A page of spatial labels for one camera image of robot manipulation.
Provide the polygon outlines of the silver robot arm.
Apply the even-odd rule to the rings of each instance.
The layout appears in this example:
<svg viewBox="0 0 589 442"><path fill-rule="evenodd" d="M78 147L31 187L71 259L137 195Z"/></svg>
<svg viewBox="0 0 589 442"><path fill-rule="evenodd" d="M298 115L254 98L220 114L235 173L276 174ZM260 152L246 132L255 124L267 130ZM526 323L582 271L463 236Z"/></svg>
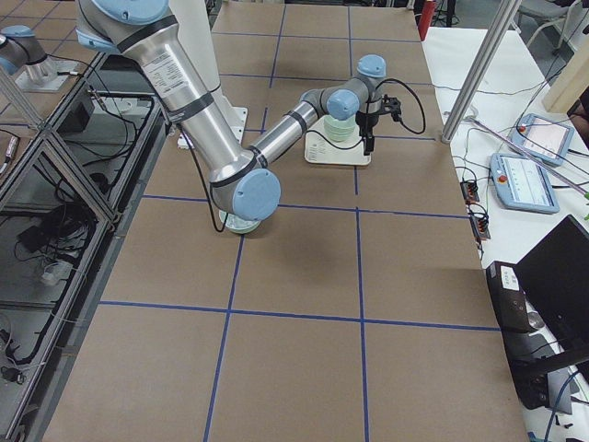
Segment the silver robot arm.
<svg viewBox="0 0 589 442"><path fill-rule="evenodd" d="M311 89L253 144L240 144L237 127L246 109L234 108L220 88L207 10L203 1L79 1L81 45L135 61L162 101L169 120L184 132L209 169L212 202L243 220L259 222L276 210L281 185L269 165L321 117L357 117L366 152L386 76L386 61L368 54L357 73L337 87Z"/></svg>

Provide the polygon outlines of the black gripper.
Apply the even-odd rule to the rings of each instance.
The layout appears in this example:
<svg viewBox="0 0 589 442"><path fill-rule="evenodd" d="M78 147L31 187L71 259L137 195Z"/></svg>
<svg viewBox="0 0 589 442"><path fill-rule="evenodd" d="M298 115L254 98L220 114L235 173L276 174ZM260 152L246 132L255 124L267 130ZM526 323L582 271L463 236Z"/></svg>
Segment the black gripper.
<svg viewBox="0 0 589 442"><path fill-rule="evenodd" d="M356 124L359 135L363 138L363 155L369 156L375 149L373 128L378 124L380 117L380 103L366 103L356 112Z"/></svg>

